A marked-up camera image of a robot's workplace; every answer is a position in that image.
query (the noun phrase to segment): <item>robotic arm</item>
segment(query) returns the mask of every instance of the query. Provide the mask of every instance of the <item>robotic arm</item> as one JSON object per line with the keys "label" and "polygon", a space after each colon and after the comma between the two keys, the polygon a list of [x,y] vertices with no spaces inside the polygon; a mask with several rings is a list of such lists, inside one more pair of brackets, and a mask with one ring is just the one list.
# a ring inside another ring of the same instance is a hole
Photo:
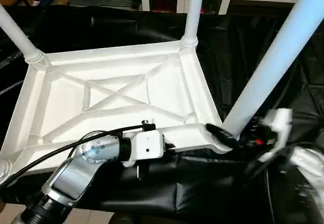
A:
{"label": "robotic arm", "polygon": [[[137,160],[162,157],[165,149],[163,135],[155,129],[155,124],[147,121],[142,124],[143,132],[132,139],[116,134],[80,144],[74,156],[66,159],[43,185],[39,200],[28,206],[12,223],[64,223],[104,163],[121,161],[130,167]],[[100,133],[91,132],[84,139]]]}

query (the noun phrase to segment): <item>black cable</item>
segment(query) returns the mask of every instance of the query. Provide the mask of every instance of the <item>black cable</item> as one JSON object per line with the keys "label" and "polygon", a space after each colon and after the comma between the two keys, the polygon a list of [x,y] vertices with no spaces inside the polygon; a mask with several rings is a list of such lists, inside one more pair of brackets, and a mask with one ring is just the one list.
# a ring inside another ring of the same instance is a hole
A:
{"label": "black cable", "polygon": [[[95,132],[105,133],[106,131],[104,131],[104,130],[94,130],[94,131],[89,132],[88,134],[86,134],[85,136],[83,136],[79,140],[83,140],[87,135],[92,134],[92,133],[95,133]],[[69,155],[67,156],[67,159],[69,159],[70,157],[72,157],[73,152],[76,150],[76,148],[77,148],[77,146],[75,146],[75,147],[72,148],[72,150],[70,151]]]}
{"label": "black cable", "polygon": [[8,177],[1,185],[0,185],[0,195],[1,195],[1,192],[2,190],[7,187],[8,185],[10,185],[13,181],[15,181],[18,177],[20,177],[22,174],[24,174],[25,172],[27,172],[29,169],[33,168],[34,166],[38,165],[39,163],[47,160],[48,158],[52,157],[52,156],[55,156],[63,151],[66,151],[68,149],[71,149],[75,146],[78,146],[80,144],[84,144],[84,143],[87,143],[91,140],[95,140],[95,139],[99,139],[101,137],[104,137],[106,135],[109,135],[109,134],[116,134],[116,133],[119,133],[119,132],[123,132],[123,131],[128,131],[128,130],[134,130],[134,129],[141,129],[143,128],[143,125],[136,125],[136,126],[130,126],[130,127],[124,127],[124,128],[120,128],[120,129],[114,129],[114,130],[110,130],[110,131],[106,131],[106,132],[103,132],[101,134],[97,134],[97,135],[94,135],[94,136],[91,136],[89,138],[86,138],[86,139],[81,139],[77,142],[74,142],[74,143],[71,143],[69,145],[66,145],[66,146],[63,146],[55,151],[52,151],[44,156],[42,156],[41,158],[33,161],[32,163],[28,164],[27,166],[23,167],[22,169],[20,169],[18,172],[14,173],[13,175],[11,175],[10,177]]}

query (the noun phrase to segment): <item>white pole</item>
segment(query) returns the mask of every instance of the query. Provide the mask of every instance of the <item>white pole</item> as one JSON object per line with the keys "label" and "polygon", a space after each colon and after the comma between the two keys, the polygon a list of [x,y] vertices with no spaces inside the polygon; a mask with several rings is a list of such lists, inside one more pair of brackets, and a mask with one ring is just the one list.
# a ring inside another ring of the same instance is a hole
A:
{"label": "white pole", "polygon": [[190,0],[186,29],[182,37],[182,43],[187,47],[196,46],[198,43],[197,29],[202,2],[203,0]]}
{"label": "white pole", "polygon": [[324,0],[298,0],[222,128],[239,136],[324,18]]}
{"label": "white pole", "polygon": [[24,32],[19,28],[16,22],[10,17],[6,10],[0,4],[0,27],[16,44],[20,51],[24,54],[27,61],[38,60],[42,56],[42,52],[37,49],[28,39]]}

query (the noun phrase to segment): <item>black fabric surface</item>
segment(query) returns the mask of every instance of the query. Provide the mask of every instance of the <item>black fabric surface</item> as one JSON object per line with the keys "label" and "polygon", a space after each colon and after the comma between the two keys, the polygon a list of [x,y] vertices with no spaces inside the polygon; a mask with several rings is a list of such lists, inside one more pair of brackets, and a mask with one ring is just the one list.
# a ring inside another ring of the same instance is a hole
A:
{"label": "black fabric surface", "polygon": [[[132,13],[93,7],[49,7],[46,10],[15,7],[9,12],[45,53],[174,41],[181,38],[186,18],[182,14]],[[284,20],[285,17],[280,16],[202,15],[197,53],[222,119]],[[262,116],[270,108],[294,110],[289,143],[311,141],[324,147],[323,29],[321,25],[258,111]],[[16,51],[0,31],[0,141],[5,137],[27,70]],[[162,159],[150,161],[144,180],[138,181],[135,168],[108,164],[100,169],[80,208],[201,222],[285,223],[280,216],[287,212],[283,210],[278,214],[276,210],[274,213],[272,205],[275,203],[269,201],[269,196],[278,188],[276,180],[280,175],[276,170],[261,175],[243,193],[231,188],[233,178],[245,165],[234,155],[218,156],[208,150],[169,153]],[[23,177],[8,188],[2,198],[5,202],[26,203],[28,196],[37,192],[48,177],[49,174]],[[306,218],[299,223],[311,222]]]}

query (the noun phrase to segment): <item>black plastic sheet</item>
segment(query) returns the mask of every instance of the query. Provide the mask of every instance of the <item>black plastic sheet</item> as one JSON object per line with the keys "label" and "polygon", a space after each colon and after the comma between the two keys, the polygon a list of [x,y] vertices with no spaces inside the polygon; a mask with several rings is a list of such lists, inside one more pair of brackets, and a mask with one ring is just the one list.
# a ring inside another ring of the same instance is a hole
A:
{"label": "black plastic sheet", "polygon": [[[45,53],[174,41],[183,35],[186,18],[183,14],[132,13],[98,7],[16,7],[9,12]],[[222,119],[284,20],[285,17],[201,16],[197,53]],[[257,113],[262,116],[271,108],[292,108],[289,143],[310,141],[324,147],[323,29],[322,25],[313,35]],[[27,70],[16,52],[0,31],[0,140],[5,137]],[[233,191],[233,178],[245,165],[235,156],[218,156],[209,150],[170,153],[149,161],[144,180],[138,181],[135,168],[108,164],[100,169],[80,208],[218,223],[293,223],[285,218],[291,210],[279,211],[273,208],[279,198],[273,202],[269,199],[277,195],[277,179],[282,178],[275,170],[265,172],[244,193]],[[48,177],[49,174],[23,177],[2,198],[6,202],[26,203]],[[291,199],[294,194],[287,191],[283,198]],[[306,215],[304,210],[296,211]],[[307,221],[306,218],[300,223],[310,223]]]}

